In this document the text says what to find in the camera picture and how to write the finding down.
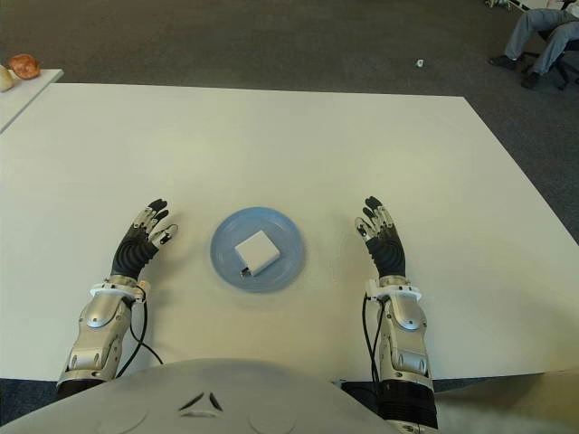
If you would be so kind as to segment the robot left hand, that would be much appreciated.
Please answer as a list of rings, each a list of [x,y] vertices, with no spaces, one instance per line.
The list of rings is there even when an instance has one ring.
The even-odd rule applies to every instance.
[[[164,199],[156,199],[138,213],[114,253],[111,276],[139,277],[149,261],[177,234],[176,224],[157,230],[157,225],[168,214],[167,201]]]

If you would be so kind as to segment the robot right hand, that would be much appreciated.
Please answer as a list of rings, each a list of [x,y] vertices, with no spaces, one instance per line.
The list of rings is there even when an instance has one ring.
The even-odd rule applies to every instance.
[[[394,219],[374,196],[365,199],[363,213],[365,218],[355,219],[356,231],[364,240],[379,278],[389,276],[405,278],[405,252]]]

